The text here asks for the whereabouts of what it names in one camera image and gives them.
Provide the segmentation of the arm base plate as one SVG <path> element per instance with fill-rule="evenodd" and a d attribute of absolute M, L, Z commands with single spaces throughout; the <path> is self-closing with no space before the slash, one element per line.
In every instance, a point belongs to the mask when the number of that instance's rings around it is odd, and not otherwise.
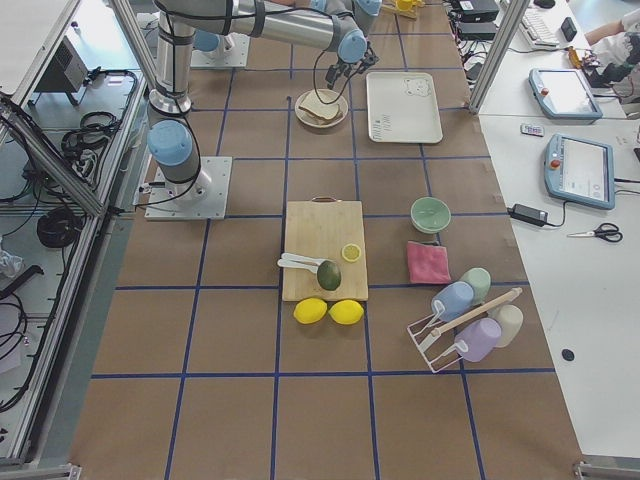
<path fill-rule="evenodd" d="M 222 220 L 225 217 L 232 171 L 232 158 L 205 156 L 193 187 L 167 183 L 160 168 L 155 182 L 163 185 L 149 191 L 144 200 L 145 218 L 150 221 Z"/>
<path fill-rule="evenodd" d="M 230 69 L 244 68 L 248 60 L 250 37 L 239 33 L 230 33 L 235 47 L 223 56 L 210 56 L 193 48 L 191 67 L 193 69 Z"/>

